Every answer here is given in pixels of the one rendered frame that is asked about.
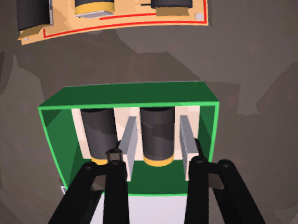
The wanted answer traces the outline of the green open box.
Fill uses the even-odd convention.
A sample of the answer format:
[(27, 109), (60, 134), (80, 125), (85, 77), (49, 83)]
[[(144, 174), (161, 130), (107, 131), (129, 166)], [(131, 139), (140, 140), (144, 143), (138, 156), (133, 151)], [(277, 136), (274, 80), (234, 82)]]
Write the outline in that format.
[[(139, 107), (175, 106), (175, 155), (165, 166), (143, 159)], [(179, 140), (180, 115), (188, 115), (194, 138), (212, 162), (219, 100), (204, 81), (130, 82), (66, 86), (38, 106), (44, 132), (66, 188), (85, 162), (92, 161), (80, 109), (114, 108), (118, 141), (128, 117), (137, 116), (138, 145), (128, 196), (187, 196)]]

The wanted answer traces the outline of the white tray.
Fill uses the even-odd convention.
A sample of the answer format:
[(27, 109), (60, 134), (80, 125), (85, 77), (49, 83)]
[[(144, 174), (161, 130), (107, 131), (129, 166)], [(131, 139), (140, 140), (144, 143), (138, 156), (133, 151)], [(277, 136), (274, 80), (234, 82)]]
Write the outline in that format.
[[(187, 196), (128, 196), (130, 224), (184, 224)], [(90, 224), (103, 224), (102, 194)]]

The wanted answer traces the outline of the dark grey cylinder with yellow top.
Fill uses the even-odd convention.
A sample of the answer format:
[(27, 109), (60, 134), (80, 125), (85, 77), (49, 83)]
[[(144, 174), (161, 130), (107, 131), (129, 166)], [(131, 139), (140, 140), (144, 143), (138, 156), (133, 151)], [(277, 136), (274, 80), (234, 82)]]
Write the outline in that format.
[(80, 109), (91, 160), (106, 164), (105, 153), (118, 141), (114, 108)]
[(18, 31), (50, 24), (49, 0), (16, 0)]
[(193, 8), (193, 0), (151, 0), (151, 8), (157, 7), (187, 7)]
[(139, 107), (144, 161), (165, 166), (174, 159), (175, 106)]
[(115, 12), (114, 0), (74, 0), (74, 2), (75, 15), (102, 10)]

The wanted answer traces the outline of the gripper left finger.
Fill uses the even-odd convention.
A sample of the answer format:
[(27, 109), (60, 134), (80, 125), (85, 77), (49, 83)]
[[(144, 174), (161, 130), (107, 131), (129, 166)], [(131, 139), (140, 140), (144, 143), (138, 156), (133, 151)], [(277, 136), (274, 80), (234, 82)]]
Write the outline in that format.
[(90, 224), (104, 189), (103, 224), (130, 224), (127, 181), (137, 143), (137, 118), (129, 116), (121, 140), (106, 152), (107, 163), (81, 166), (48, 224)]

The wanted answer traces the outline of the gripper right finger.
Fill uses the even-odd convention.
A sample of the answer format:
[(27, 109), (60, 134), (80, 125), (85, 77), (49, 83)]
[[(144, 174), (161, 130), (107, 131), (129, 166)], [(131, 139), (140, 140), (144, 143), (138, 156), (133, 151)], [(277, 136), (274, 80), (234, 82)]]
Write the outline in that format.
[(209, 224), (209, 188), (225, 224), (266, 224), (234, 163), (228, 159), (212, 163), (204, 157), (188, 115), (180, 115), (179, 140), (189, 180), (184, 224)]

